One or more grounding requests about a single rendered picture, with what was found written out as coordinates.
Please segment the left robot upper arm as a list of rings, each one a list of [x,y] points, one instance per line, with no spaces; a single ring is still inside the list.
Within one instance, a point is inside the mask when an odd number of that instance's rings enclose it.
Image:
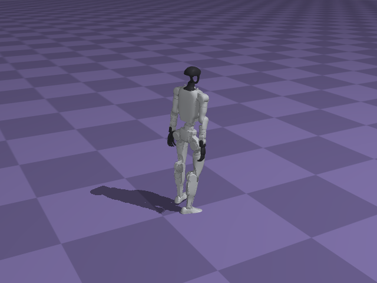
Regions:
[[[181,87],[175,87],[173,90],[174,96],[173,96],[173,108],[172,112],[175,114],[179,114],[178,112],[178,91]]]

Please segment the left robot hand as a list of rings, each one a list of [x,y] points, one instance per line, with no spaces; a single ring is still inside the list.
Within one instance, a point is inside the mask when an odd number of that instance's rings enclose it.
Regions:
[[[168,140],[167,140],[167,144],[171,147],[174,147],[174,145],[176,146],[175,142],[174,142],[174,137],[173,137],[173,132],[172,131],[172,128],[169,127],[169,135],[168,135]],[[173,145],[174,144],[174,145]]]

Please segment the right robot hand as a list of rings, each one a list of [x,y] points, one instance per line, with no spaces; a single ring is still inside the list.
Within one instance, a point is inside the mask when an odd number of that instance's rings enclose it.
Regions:
[[[200,159],[198,160],[198,162],[201,162],[205,158],[205,154],[206,154],[205,146],[206,146],[206,144],[203,145],[203,141],[200,140],[199,146],[201,147],[201,152],[200,152],[201,156],[200,156]]]

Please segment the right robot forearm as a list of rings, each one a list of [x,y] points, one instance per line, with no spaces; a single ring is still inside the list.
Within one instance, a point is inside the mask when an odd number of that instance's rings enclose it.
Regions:
[[[208,125],[209,119],[205,117],[203,119],[203,124],[199,126],[199,141],[203,141],[203,145],[206,144],[206,129]]]

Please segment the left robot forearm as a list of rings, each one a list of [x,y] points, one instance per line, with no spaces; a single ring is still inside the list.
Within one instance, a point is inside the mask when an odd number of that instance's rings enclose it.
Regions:
[[[172,110],[172,109],[171,109]],[[176,125],[177,125],[177,118],[178,118],[178,114],[175,114],[171,111],[171,114],[170,114],[170,126],[172,128],[172,131],[175,131],[176,130]]]

